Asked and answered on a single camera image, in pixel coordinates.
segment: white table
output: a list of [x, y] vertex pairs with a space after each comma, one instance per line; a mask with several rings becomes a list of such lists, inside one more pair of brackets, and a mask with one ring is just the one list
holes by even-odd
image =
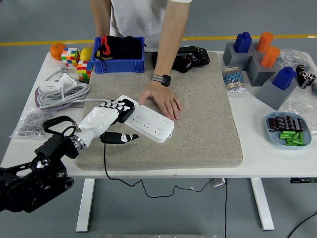
[[[223, 52], [217, 52], [220, 64]], [[34, 87], [30, 93], [26, 107], [34, 104], [34, 92], [45, 80], [62, 65], [47, 54]], [[269, 140], [266, 132], [265, 117], [275, 112], [253, 96], [259, 87], [247, 84], [249, 92], [241, 95], [228, 95], [233, 118], [237, 127], [243, 153], [243, 162], [236, 168], [209, 168], [209, 169], [172, 169], [153, 171], [110, 171], [111, 177], [117, 178], [250, 178], [257, 201], [259, 214], [264, 230], [274, 230], [260, 178], [290, 178], [290, 177], [317, 177], [317, 136], [312, 137], [310, 145], [301, 150], [289, 150], [275, 146]], [[307, 90], [296, 89], [281, 110], [287, 108], [289, 102], [314, 102]], [[67, 115], [80, 122], [83, 117], [83, 108], [68, 108], [58, 115]], [[34, 150], [44, 141], [12, 139], [1, 167], [8, 168], [30, 162], [34, 157]], [[106, 178], [104, 171], [84, 171], [76, 167], [74, 160], [64, 157], [63, 163], [68, 175], [74, 178], [85, 178], [82, 205], [78, 220], [77, 231], [87, 231], [90, 204], [93, 194], [94, 179]]]

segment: floor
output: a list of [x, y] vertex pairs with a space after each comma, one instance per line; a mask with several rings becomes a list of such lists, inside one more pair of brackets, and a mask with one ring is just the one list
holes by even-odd
[[[273, 45], [307, 52], [317, 62], [317, 1], [193, 0], [186, 37], [258, 36], [270, 31]], [[0, 161], [10, 142], [30, 90], [51, 44], [44, 41], [93, 40], [95, 28], [89, 1], [0, 0]], [[230, 40], [184, 41], [207, 50], [223, 51]], [[37, 42], [3, 46], [3, 43]], [[85, 44], [69, 44], [80, 49]], [[145, 179], [151, 195], [168, 195], [174, 185], [201, 189], [206, 179]], [[171, 198], [150, 199], [142, 187], [118, 181], [96, 181], [88, 233], [75, 233], [84, 180], [33, 213], [0, 213], [2, 238], [96, 238], [105, 234], [203, 234], [224, 237], [224, 187], [202, 192], [177, 190]], [[262, 231], [249, 179], [228, 179], [227, 237], [285, 238], [317, 211], [316, 184], [291, 184], [289, 178], [263, 179], [274, 231]], [[303, 223], [291, 238], [317, 237], [317, 216]]]

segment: power outlet socket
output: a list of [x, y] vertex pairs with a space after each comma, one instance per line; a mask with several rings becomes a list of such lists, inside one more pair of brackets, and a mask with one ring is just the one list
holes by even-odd
[[167, 138], [172, 137], [174, 122], [171, 119], [168, 119], [144, 105], [140, 106], [138, 102], [125, 95], [120, 96], [117, 100], [122, 101], [123, 99], [128, 99], [133, 102], [135, 107], [134, 112], [124, 124], [157, 143], [163, 143]]
[[303, 113], [301, 117], [305, 120], [311, 134], [317, 133], [317, 112]]

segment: hand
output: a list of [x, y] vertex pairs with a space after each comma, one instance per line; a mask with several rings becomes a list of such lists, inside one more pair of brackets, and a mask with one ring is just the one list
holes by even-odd
[[93, 48], [94, 48], [94, 44], [95, 44], [95, 42], [88, 43], [88, 44], [85, 46], [85, 48], [91, 48], [91, 49], [93, 49]]
[[182, 104], [172, 90], [163, 86], [160, 82], [152, 81], [142, 92], [139, 98], [139, 105], [143, 105], [147, 98], [153, 98], [163, 115], [173, 120], [180, 119], [179, 111], [182, 111]]

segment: red strap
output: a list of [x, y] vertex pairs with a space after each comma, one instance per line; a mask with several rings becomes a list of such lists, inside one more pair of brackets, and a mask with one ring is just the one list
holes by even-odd
[[105, 45], [106, 51], [103, 51], [103, 53], [104, 53], [106, 56], [109, 56], [109, 55], [110, 55], [110, 47], [109, 47], [109, 45], [108, 45], [108, 35], [102, 36], [102, 38], [101, 38], [101, 45]]

